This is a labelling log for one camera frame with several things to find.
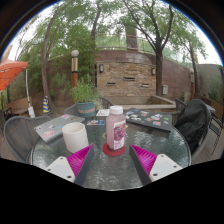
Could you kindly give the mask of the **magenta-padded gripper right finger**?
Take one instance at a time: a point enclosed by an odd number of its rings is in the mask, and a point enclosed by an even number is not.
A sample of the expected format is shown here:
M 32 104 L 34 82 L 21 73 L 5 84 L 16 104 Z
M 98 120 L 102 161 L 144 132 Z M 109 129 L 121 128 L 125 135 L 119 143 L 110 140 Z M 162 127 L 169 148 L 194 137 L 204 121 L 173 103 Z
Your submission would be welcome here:
M 147 185 L 182 169 L 180 165 L 167 155 L 155 155 L 136 145 L 129 146 L 129 154 L 143 185 Z

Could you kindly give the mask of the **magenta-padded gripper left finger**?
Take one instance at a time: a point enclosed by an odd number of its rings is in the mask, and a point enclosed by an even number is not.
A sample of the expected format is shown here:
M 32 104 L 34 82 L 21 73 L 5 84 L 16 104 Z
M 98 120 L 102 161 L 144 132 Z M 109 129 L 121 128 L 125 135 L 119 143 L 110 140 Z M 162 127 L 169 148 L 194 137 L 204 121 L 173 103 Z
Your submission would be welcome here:
M 46 170 L 56 176 L 82 186 L 94 156 L 91 144 L 68 157 L 60 156 Z

